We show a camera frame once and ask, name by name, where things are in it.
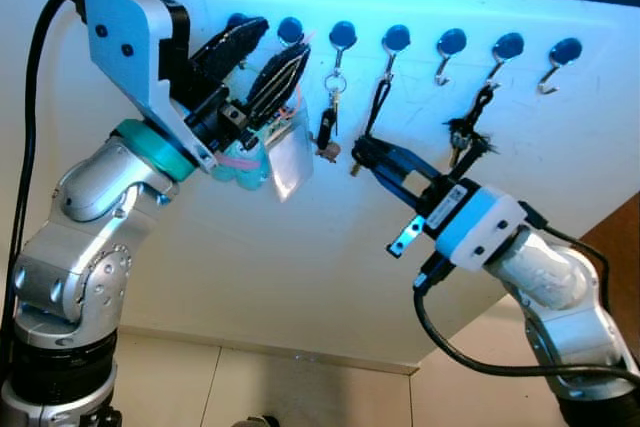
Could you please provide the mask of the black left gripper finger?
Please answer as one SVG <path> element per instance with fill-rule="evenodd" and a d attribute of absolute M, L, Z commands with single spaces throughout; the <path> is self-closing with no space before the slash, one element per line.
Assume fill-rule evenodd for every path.
<path fill-rule="evenodd" d="M 232 34 L 225 28 L 195 53 L 195 71 L 202 78 L 224 80 L 255 51 L 269 29 L 265 17 L 250 17 L 250 23 Z"/>
<path fill-rule="evenodd" d="M 248 127 L 262 127 L 273 119 L 300 83 L 310 53 L 310 43 L 294 43 L 266 62 L 246 99 Z"/>

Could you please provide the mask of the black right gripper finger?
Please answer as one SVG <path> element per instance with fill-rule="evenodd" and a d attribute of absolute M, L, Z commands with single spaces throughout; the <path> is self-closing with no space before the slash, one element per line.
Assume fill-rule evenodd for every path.
<path fill-rule="evenodd" d="M 353 144 L 352 157 L 356 163 L 425 163 L 426 172 L 421 174 L 428 181 L 434 181 L 442 176 L 438 170 L 430 166 L 429 162 L 420 158 L 410 149 L 403 148 L 401 145 L 385 142 L 375 138 L 375 136 L 365 136 L 365 138 L 356 139 Z"/>
<path fill-rule="evenodd" d="M 404 204 L 412 209 L 419 208 L 420 193 L 415 193 L 403 185 L 404 180 L 411 174 L 425 174 L 425 163 L 356 163 L 356 167 L 369 170 L 378 183 L 387 189 L 393 197 L 402 200 Z"/>

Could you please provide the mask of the orange zip tie loop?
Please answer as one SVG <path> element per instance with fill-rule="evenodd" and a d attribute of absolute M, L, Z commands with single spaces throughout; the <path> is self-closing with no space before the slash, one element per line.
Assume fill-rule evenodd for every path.
<path fill-rule="evenodd" d="M 303 34 L 303 38 L 298 42 L 298 44 L 300 44 L 300 46 L 308 46 L 314 35 L 314 31 L 308 31 L 308 33 Z M 284 120 L 292 120 L 293 117 L 297 115 L 298 110 L 300 110 L 300 88 L 301 81 L 298 81 L 298 83 L 294 85 L 291 97 L 288 98 L 288 101 L 285 102 L 283 106 L 282 117 Z"/>

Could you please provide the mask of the silver key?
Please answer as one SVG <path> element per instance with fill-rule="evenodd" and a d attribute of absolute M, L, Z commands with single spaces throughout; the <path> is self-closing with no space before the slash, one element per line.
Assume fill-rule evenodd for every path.
<path fill-rule="evenodd" d="M 385 101 L 387 101 L 393 78 L 392 66 L 388 65 L 385 67 L 384 74 L 380 76 L 378 84 L 376 84 L 374 95 L 372 95 L 371 98 L 370 113 L 369 117 L 367 117 L 364 133 L 358 136 L 358 139 L 365 138 L 365 136 L 372 133 L 372 127 L 374 127 L 376 120 L 378 120 L 381 107 L 383 107 Z"/>

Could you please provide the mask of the white board panel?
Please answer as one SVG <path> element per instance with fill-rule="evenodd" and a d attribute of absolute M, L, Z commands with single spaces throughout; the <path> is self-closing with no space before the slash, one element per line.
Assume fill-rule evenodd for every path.
<path fill-rule="evenodd" d="M 0 0 L 0 287 L 12 238 L 26 126 L 29 40 L 47 0 Z M 297 17 L 314 31 L 303 97 L 323 111 L 332 67 L 329 30 L 355 25 L 343 69 L 349 81 L 339 138 L 364 129 L 393 25 L 411 43 L 375 133 L 431 161 L 447 157 L 445 122 L 467 110 L 494 65 L 492 47 L 517 31 L 520 57 L 498 72 L 495 99 L 479 130 L 492 138 L 471 175 L 534 204 L 557 229 L 582 234 L 635 193 L 640 120 L 639 0 L 177 0 L 201 46 L 233 14 L 279 23 Z M 435 84 L 436 40 L 461 28 L 467 46 Z M 548 52 L 568 37 L 582 53 L 536 85 Z M 410 282 L 430 250 L 416 241 L 401 259 L 385 252 L 412 215 L 369 174 L 349 175 L 351 159 L 319 161 L 287 202 L 269 186 L 246 191 L 196 172 L 161 211 L 157 231 L 134 257 L 125 289 L 125 325 L 165 334 L 311 351 L 392 366 L 415 366 L 433 346 L 410 304 Z"/>

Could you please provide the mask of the dark robot foot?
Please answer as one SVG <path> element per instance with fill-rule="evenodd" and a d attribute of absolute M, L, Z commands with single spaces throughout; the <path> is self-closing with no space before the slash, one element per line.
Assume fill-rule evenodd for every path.
<path fill-rule="evenodd" d="M 250 415 L 250 417 L 234 422 L 230 427 L 282 427 L 274 415 Z"/>

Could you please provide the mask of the blue plush toy keychain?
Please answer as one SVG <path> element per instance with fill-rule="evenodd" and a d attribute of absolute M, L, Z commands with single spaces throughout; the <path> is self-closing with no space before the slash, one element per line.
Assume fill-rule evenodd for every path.
<path fill-rule="evenodd" d="M 265 185 L 270 177 L 268 158 L 268 127 L 251 130 L 252 147 L 246 147 L 241 140 L 232 140 L 227 147 L 216 153 L 218 165 L 212 167 L 210 176 L 219 183 L 236 183 L 239 188 L 256 191 Z"/>

